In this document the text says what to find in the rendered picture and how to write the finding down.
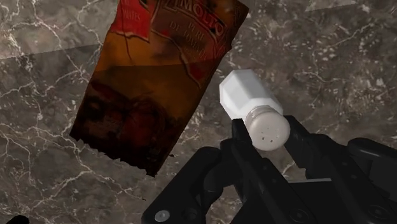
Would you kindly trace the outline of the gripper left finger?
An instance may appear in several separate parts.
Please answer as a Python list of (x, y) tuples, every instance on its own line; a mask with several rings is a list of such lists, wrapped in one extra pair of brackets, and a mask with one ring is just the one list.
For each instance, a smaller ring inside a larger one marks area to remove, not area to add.
[(141, 217), (142, 224), (206, 224), (223, 189), (233, 185), (243, 206), (231, 224), (317, 224), (286, 179), (254, 149), (241, 119), (219, 148), (195, 152)]

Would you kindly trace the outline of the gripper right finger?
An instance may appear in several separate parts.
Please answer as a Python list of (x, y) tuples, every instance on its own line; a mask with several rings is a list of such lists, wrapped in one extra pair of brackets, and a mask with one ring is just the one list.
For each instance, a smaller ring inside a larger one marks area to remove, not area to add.
[(306, 178), (330, 178), (354, 224), (397, 224), (397, 213), (371, 184), (345, 147), (324, 134), (311, 134), (291, 115), (285, 144)]

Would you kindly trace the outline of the white salt shaker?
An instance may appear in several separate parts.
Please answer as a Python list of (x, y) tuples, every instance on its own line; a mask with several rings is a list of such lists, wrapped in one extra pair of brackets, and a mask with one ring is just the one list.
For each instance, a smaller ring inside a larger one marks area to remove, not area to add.
[(233, 70), (219, 84), (219, 101), (230, 119), (242, 119), (253, 146), (273, 151), (288, 140), (281, 103), (252, 69)]

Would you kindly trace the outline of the red and orange food box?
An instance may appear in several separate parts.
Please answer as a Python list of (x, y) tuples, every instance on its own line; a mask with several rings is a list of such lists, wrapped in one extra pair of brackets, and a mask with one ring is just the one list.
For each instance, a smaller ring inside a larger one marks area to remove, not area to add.
[(248, 11), (239, 0), (119, 0), (71, 137), (156, 175)]

